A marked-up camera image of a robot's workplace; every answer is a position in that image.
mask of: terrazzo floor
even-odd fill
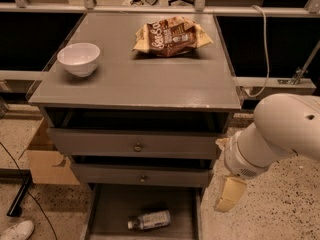
[[[28,160],[21,154],[40,119],[41,115],[34,107],[10,105],[10,110],[0,120],[0,141],[22,169],[28,168]],[[236,114],[228,134],[251,122],[252,115]],[[225,139],[218,140],[222,149],[224,143]],[[229,175],[223,158],[222,153],[201,203],[204,240],[320,239],[318,162],[297,156],[273,164],[267,173],[247,181],[244,196],[231,211],[220,213],[214,210],[214,205],[221,182]],[[2,168],[15,168],[2,147],[0,159]],[[32,240],[55,239],[44,215],[29,195],[22,201],[20,217],[6,216],[19,189],[17,183],[0,179],[0,232],[17,222],[31,219],[35,223]],[[86,185],[31,185],[29,192],[41,204],[59,240],[79,239],[91,197]]]

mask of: brown snack bag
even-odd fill
[[[133,50],[171,57],[213,43],[206,32],[194,21],[176,16],[147,23],[136,33]]]

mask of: bottle cap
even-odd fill
[[[132,223],[132,221],[130,220],[130,221],[128,221],[128,229],[132,229],[133,228],[133,223]]]

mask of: gray countertop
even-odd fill
[[[240,100],[212,15],[182,16],[200,24],[213,44],[173,58],[132,51],[135,33],[143,24],[172,16],[89,13],[69,44],[99,46],[97,70],[78,78],[56,62],[29,102],[54,107],[239,110]]]

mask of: white cable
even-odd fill
[[[256,9],[258,12],[261,12],[261,14],[263,16],[263,41],[264,41],[264,52],[265,52],[266,63],[267,63],[267,76],[266,76],[266,80],[264,81],[264,84],[263,84],[261,90],[256,94],[250,94],[249,92],[246,92],[246,94],[249,97],[255,98],[255,97],[259,96],[267,86],[267,81],[269,79],[269,74],[270,74],[270,65],[269,65],[269,53],[268,53],[268,47],[267,47],[267,17],[266,17],[266,14],[264,13],[264,11],[262,10],[262,8],[259,7],[258,5],[253,5],[252,8]]]

